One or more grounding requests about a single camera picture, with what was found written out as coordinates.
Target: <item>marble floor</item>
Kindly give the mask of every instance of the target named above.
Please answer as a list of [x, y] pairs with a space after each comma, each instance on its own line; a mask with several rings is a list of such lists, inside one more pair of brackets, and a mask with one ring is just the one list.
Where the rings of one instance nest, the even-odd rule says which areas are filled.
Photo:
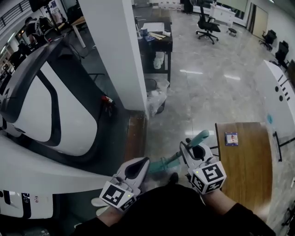
[[[274, 59], [258, 43], [259, 39], [243, 27], [234, 25], [238, 33], [237, 37], [232, 37], [226, 32], [228, 27], [220, 25], [221, 32], [214, 34], [219, 41], [212, 45], [210, 40], [199, 40], [195, 34], [198, 14], [170, 12], [173, 35], [171, 87], [164, 111], [148, 122], [145, 154], [152, 161], [173, 155], [178, 151], [180, 141], [203, 129], [211, 133], [205, 144], [216, 146], [215, 123], [266, 122], [264, 104], [253, 75], [264, 59]], [[165, 75], [145, 77], [160, 81]], [[277, 147], [271, 135], [270, 141], [273, 193], [267, 223], [278, 235], [285, 235], [286, 228], [282, 228], [281, 223], [295, 194], [295, 188], [290, 188], [294, 177], [295, 144], [282, 148], [283, 162], [278, 163]], [[187, 185], [183, 170], [178, 172], [181, 184]], [[167, 178], [157, 181], [160, 178], [149, 177], [147, 188], [160, 186]]]

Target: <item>paper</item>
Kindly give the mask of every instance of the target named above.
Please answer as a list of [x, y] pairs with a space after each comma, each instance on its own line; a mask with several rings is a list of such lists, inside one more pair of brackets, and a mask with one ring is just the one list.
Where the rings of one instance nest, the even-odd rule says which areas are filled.
[[163, 32], [164, 22], [147, 22], [143, 24], [143, 29], [147, 29], [148, 32]]

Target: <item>white drawer unit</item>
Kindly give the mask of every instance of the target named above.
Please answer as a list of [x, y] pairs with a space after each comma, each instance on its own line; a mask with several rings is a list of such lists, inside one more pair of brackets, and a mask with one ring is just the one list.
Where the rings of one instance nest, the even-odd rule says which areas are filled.
[[230, 27], [232, 27], [236, 14], [228, 8], [216, 6], [214, 4], [210, 5], [210, 16], [218, 21], [227, 23]]

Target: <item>white desk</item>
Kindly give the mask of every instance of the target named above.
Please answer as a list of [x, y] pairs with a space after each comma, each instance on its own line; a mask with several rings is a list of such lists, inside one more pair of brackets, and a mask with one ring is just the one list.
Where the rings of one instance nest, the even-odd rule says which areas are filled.
[[225, 22], [230, 27], [232, 27], [236, 14], [228, 8], [225, 8], [222, 6], [216, 6], [214, 4], [210, 4], [210, 5], [211, 5], [210, 17], [213, 17], [216, 20]]
[[257, 90], [264, 99], [268, 123], [273, 131], [277, 132], [279, 138], [294, 135], [295, 94], [290, 82], [285, 82], [287, 78], [281, 68], [264, 61], [258, 67], [254, 78]]

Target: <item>black stool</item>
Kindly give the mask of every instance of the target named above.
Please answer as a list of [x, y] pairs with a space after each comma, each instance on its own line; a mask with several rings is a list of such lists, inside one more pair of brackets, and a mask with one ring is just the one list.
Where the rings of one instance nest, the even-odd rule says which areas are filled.
[[230, 31], [230, 34], [233, 33], [233, 34], [235, 34], [234, 36], [236, 37], [237, 31], [235, 29], [229, 28], [229, 30], [227, 32], [229, 32], [229, 31]]

